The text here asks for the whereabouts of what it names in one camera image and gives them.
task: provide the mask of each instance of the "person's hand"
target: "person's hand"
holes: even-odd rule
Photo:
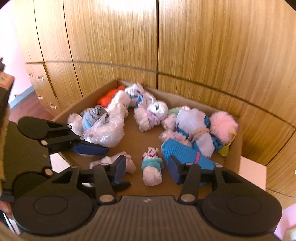
[[[10,219],[13,219],[12,217],[12,209],[9,202],[0,201],[0,210],[5,212],[6,216]]]

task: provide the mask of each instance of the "pink wall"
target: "pink wall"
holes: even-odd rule
[[[287,229],[296,225],[296,204],[286,208],[283,211],[281,220],[274,232],[274,234],[283,240]]]
[[[3,63],[6,65],[5,72],[15,77],[9,97],[9,102],[11,102],[14,99],[13,95],[21,94],[31,86],[17,39],[13,0],[0,9],[0,20],[0,57],[3,57]]]

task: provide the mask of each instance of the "cabinet knob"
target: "cabinet knob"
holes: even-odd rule
[[[56,109],[57,108],[56,105],[53,105],[52,103],[49,103],[49,104],[50,104],[50,108],[52,108],[52,109]]]

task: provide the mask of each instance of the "orange fabric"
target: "orange fabric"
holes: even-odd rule
[[[125,86],[124,85],[120,85],[117,88],[110,90],[105,96],[101,97],[98,100],[97,104],[101,105],[104,108],[107,108],[108,105],[110,104],[112,98],[116,95],[116,93],[119,90],[124,90],[124,89],[125,89]]]

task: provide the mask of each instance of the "wooden cabinet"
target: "wooden cabinet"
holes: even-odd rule
[[[266,191],[270,193],[272,196],[274,196],[280,202],[283,210],[296,203],[296,198],[288,197],[268,189]]]
[[[14,3],[17,37],[24,61],[43,62],[35,24],[34,0],[15,0]]]
[[[198,84],[158,76],[158,89],[172,92],[240,117],[243,131],[242,156],[266,165],[285,145],[295,128],[237,98]]]
[[[74,63],[83,97],[114,79],[156,87],[156,73],[103,64]]]
[[[36,26],[44,61],[72,61],[63,0],[34,0]]]
[[[156,70],[156,1],[64,0],[64,8],[74,61]]]
[[[279,0],[159,0],[159,71],[296,125],[296,14]]]
[[[267,165],[266,187],[294,197],[296,202],[296,134]]]
[[[63,110],[82,99],[73,63],[46,63],[45,65]]]
[[[53,116],[57,116],[62,112],[62,109],[54,95],[44,65],[26,64],[25,67],[39,101],[49,113]]]

